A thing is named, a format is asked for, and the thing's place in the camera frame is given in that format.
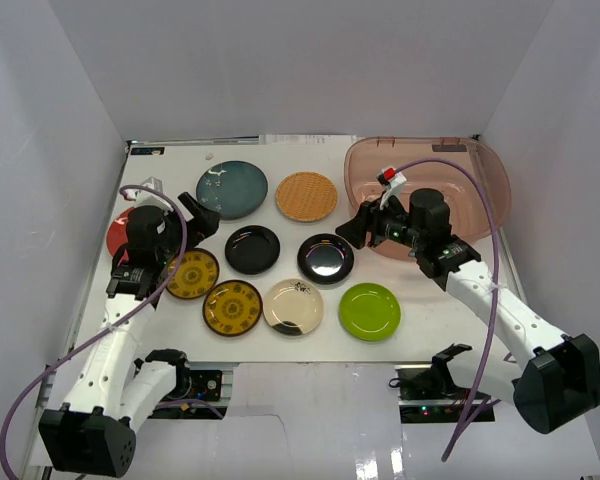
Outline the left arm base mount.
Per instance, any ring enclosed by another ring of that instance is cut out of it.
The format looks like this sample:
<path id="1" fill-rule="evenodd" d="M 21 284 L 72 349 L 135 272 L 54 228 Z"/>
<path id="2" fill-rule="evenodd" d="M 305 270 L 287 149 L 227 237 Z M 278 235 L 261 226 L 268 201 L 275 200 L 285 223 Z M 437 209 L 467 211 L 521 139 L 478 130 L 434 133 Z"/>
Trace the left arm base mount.
<path id="1" fill-rule="evenodd" d="M 227 407 L 222 405 L 221 370 L 190 370 L 184 387 L 164 397 L 151 419 L 221 420 Z"/>

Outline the red and teal plate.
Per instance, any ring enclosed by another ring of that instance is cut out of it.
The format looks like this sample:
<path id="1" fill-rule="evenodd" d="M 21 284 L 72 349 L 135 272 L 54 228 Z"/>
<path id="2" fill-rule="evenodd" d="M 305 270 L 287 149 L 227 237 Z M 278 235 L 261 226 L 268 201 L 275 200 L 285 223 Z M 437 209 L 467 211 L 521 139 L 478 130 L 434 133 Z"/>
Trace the red and teal plate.
<path id="1" fill-rule="evenodd" d="M 127 243 L 126 225 L 128 223 L 129 214 L 134 210 L 133 207 L 128 208 L 117 215 L 111 222 L 105 238 L 107 251 L 111 256 L 114 256 L 118 249 Z"/>

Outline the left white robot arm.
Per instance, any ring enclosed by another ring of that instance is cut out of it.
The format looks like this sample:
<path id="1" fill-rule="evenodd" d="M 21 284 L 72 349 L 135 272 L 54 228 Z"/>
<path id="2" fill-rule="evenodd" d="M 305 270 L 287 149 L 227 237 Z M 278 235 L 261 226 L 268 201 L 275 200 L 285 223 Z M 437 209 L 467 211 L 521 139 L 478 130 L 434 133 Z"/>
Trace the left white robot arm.
<path id="1" fill-rule="evenodd" d="M 162 400 L 191 388 L 184 352 L 153 350 L 144 360 L 136 352 L 185 253 L 217 232 L 220 216 L 187 192 L 170 200 L 149 187 L 128 190 L 137 204 L 112 257 L 100 329 L 95 341 L 77 347 L 87 357 L 61 406 L 45 409 L 39 421 L 57 471 L 123 477 L 144 421 Z"/>

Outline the glossy black plate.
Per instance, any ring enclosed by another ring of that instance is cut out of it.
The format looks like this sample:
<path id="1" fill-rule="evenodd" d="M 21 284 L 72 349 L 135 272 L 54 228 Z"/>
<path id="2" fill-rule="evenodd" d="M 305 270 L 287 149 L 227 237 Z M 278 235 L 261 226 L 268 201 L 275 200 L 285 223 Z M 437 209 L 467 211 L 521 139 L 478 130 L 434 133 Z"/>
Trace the glossy black plate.
<path id="1" fill-rule="evenodd" d="M 350 245 L 334 234 L 322 233 L 307 238 L 297 252 L 300 272 L 311 282 L 334 285 L 352 272 L 355 256 Z"/>

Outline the woven bamboo plate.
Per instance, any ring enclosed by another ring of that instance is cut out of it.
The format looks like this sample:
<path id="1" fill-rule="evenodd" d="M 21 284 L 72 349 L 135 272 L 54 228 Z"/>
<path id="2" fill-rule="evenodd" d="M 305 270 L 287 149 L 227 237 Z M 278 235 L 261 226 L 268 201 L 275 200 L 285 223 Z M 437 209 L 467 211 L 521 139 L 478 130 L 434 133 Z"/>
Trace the woven bamboo plate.
<path id="1" fill-rule="evenodd" d="M 275 193 L 279 211 L 288 219 L 317 222 L 330 215 L 338 202 L 331 180 L 317 172 L 297 172 L 282 180 Z"/>

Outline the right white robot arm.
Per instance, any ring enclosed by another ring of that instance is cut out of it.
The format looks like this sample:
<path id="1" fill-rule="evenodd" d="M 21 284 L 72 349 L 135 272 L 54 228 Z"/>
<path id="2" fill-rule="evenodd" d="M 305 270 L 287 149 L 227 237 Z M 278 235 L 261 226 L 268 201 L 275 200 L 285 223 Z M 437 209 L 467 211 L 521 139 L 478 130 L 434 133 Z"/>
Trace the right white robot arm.
<path id="1" fill-rule="evenodd" d="M 441 397 L 464 391 L 476 373 L 480 392 L 513 405 L 536 432 L 548 434 L 600 405 L 600 355 L 587 335 L 570 336 L 545 321 L 495 275 L 480 254 L 453 234 L 441 192 L 424 188 L 402 206 L 395 196 L 363 202 L 336 232 L 352 247 L 390 240 L 409 247 L 421 272 L 468 307 L 506 346 L 516 363 L 467 365 L 468 347 L 432 359 L 431 384 Z"/>

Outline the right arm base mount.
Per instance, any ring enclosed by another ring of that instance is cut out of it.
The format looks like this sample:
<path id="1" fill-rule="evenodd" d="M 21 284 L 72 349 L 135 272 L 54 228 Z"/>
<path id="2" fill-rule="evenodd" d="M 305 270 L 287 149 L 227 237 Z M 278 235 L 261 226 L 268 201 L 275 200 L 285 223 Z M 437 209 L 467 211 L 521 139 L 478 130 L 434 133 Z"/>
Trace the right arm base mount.
<path id="1" fill-rule="evenodd" d="M 400 420 L 406 424 L 452 424 L 460 420 L 469 388 L 455 385 L 447 370 L 454 357 L 472 348 L 452 344 L 432 357 L 431 363 L 397 366 L 388 387 L 398 392 Z"/>

